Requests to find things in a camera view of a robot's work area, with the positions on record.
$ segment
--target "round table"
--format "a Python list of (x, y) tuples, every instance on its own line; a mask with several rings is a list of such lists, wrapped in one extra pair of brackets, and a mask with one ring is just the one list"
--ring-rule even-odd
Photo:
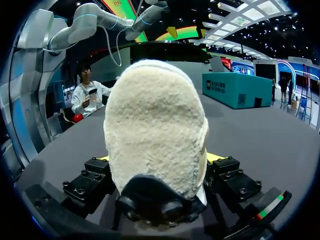
[[(208, 118), (210, 134), (206, 149), (219, 156), (233, 156), (254, 180), (262, 181), (262, 191), (271, 187), (287, 190), (292, 198), (273, 221), (279, 229), (298, 209), (312, 185), (319, 158), (320, 136), (307, 124), (275, 107), (234, 110), (202, 94), (200, 99)], [(48, 181), (63, 191), (62, 182), (72, 181), (91, 157), (108, 155), (105, 146), (102, 108), (73, 127), (42, 150), (27, 166), (16, 186), (19, 191)], [(94, 214), (86, 219), (111, 227), (114, 196), (106, 196)], [(237, 217), (222, 203), (228, 225)], [(175, 235), (190, 238), (206, 236), (204, 226), (213, 226), (215, 217), (207, 209), (194, 222), (174, 228), (150, 228), (121, 219), (119, 231), (130, 235)]]

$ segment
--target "standing person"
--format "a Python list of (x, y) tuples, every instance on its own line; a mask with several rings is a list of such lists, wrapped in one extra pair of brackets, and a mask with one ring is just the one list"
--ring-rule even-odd
[(292, 92), (294, 89), (294, 83), (292, 82), (292, 79), (289, 79), (289, 99), (288, 99), (288, 106), (291, 107), (292, 106)]
[[(75, 88), (71, 104), (72, 111), (74, 114), (82, 114), (85, 118), (89, 116), (91, 113), (96, 111), (97, 109), (103, 107), (102, 104), (102, 95), (109, 96), (112, 91), (112, 88), (108, 88), (103, 86), (98, 81), (92, 81), (91, 76), (91, 67), (90, 65), (79, 65), (77, 69), (77, 74), (80, 77), (80, 84)], [(90, 101), (89, 92), (96, 92), (96, 101)]]
[(284, 103), (284, 105), (287, 104), (287, 86), (288, 86), (288, 80), (285, 76), (282, 76), (281, 81), (280, 81), (281, 104)]
[(276, 77), (272, 79), (272, 101), (275, 101), (275, 93), (276, 93)]

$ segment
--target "display screen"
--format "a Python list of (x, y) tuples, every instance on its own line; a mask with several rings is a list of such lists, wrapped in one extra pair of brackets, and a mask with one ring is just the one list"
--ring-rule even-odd
[(266, 79), (273, 79), (276, 76), (275, 64), (256, 64), (255, 75)]

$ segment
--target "teal box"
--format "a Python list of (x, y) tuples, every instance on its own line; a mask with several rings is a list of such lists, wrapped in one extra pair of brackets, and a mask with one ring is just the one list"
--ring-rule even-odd
[(270, 107), (272, 80), (236, 72), (203, 73), (202, 94), (233, 109)]

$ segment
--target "white fleece fabric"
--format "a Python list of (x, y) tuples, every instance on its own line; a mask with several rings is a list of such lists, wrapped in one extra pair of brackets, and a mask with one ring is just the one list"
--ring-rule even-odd
[(103, 129), (120, 193), (132, 177), (147, 174), (187, 199), (197, 194), (209, 127), (192, 81), (179, 68), (157, 60), (128, 67), (109, 96)]

